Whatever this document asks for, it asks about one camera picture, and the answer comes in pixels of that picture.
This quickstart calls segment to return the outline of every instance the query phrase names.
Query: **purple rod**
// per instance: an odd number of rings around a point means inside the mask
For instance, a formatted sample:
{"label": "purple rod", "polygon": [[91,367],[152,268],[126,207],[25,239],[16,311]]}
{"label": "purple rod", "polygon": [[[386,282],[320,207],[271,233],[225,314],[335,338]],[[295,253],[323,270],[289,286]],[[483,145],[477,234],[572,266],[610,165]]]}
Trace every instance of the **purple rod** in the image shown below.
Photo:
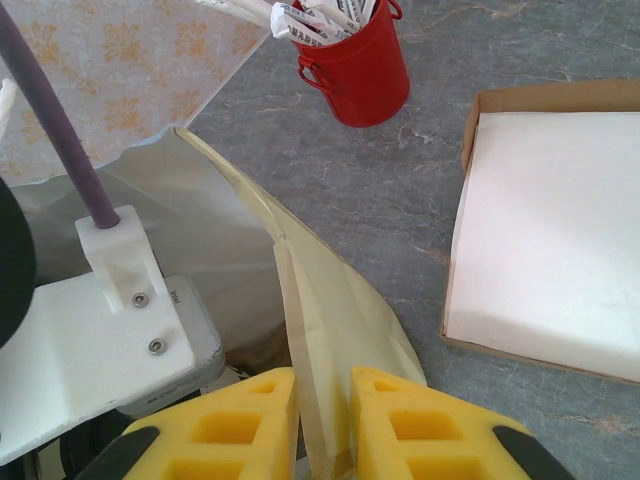
{"label": "purple rod", "polygon": [[96,227],[116,226],[120,217],[113,209],[47,76],[1,1],[0,54],[58,152]]}

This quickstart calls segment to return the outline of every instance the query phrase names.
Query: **patterned tablecloth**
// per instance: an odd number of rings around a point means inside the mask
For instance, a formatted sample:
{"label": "patterned tablecloth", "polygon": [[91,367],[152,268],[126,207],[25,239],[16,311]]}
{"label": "patterned tablecloth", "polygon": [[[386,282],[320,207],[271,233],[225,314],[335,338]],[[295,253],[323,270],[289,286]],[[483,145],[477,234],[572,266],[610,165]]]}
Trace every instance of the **patterned tablecloth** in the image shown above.
{"label": "patterned tablecloth", "polygon": [[[192,0],[3,0],[95,166],[186,125],[268,35]],[[9,72],[0,60],[0,79]],[[64,173],[19,94],[2,149],[10,185]]]}

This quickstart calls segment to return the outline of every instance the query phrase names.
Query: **screw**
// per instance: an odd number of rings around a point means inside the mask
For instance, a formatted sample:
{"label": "screw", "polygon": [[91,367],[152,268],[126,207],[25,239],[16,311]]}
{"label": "screw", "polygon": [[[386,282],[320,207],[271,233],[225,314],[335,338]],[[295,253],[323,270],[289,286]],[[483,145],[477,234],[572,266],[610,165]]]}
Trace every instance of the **screw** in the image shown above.
{"label": "screw", "polygon": [[154,338],[149,342],[149,351],[153,355],[162,355],[167,350],[167,344],[161,338]]}
{"label": "screw", "polygon": [[144,308],[149,305],[149,296],[146,293],[136,293],[131,299],[131,303],[136,308]]}

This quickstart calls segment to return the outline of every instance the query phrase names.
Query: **marble countertop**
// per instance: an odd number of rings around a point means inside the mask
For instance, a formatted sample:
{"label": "marble countertop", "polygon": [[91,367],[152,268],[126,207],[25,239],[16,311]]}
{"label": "marble countertop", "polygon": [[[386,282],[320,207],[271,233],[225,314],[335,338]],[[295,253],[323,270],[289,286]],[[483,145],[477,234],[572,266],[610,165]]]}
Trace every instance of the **marble countertop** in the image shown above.
{"label": "marble countertop", "polygon": [[635,480],[640,388],[451,348],[438,328],[474,93],[639,76],[640,2],[400,4],[412,93],[390,121],[338,123],[299,79],[294,47],[270,39],[191,130],[384,295],[432,387],[522,421],[579,480]]}

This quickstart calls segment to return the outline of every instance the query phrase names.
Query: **cardboard tray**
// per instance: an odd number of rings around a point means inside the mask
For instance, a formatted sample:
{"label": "cardboard tray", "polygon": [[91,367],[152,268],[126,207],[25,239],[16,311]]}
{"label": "cardboard tray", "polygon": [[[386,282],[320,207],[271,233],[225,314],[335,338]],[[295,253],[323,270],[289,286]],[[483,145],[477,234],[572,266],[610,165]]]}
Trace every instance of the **cardboard tray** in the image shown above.
{"label": "cardboard tray", "polygon": [[[471,104],[471,111],[467,116],[462,151],[460,153],[460,161],[465,174],[469,171],[469,164],[473,157],[473,147],[480,114],[503,112],[640,112],[640,79],[607,79],[589,82],[554,83],[483,90],[476,93],[473,103]],[[447,280],[447,296],[451,288],[450,283],[451,266],[449,267]],[[445,335],[445,312],[446,307],[443,309],[440,337],[448,345],[638,385],[635,382],[623,380],[618,377],[601,375],[587,370],[535,360],[475,343],[448,338]]]}

